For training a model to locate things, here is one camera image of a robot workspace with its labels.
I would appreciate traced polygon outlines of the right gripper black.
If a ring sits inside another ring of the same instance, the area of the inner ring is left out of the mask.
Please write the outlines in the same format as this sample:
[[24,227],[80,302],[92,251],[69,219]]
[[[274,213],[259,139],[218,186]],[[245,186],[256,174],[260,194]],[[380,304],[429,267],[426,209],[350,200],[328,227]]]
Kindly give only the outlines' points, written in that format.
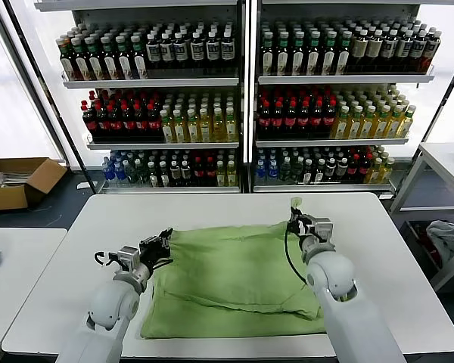
[[311,235],[311,229],[313,227],[312,219],[306,213],[303,213],[300,209],[290,207],[291,216],[288,220],[288,230],[294,231],[298,237]]

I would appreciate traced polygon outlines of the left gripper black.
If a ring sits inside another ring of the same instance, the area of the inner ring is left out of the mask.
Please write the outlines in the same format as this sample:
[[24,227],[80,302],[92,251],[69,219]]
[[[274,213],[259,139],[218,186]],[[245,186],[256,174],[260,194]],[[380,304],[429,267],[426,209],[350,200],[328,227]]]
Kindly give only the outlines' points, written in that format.
[[157,236],[149,237],[139,243],[140,262],[149,271],[154,271],[173,262],[169,247],[172,232],[172,228],[167,228]]

